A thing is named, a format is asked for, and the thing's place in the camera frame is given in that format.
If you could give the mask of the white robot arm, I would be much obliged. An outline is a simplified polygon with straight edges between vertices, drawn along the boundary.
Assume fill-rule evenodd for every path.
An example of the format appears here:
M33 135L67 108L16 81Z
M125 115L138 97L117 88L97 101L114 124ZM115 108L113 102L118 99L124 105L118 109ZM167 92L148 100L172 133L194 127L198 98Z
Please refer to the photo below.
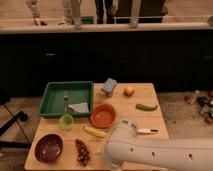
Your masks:
M124 162L175 171L213 171L213 139L143 139L138 125L121 119L103 148L103 158L116 168Z

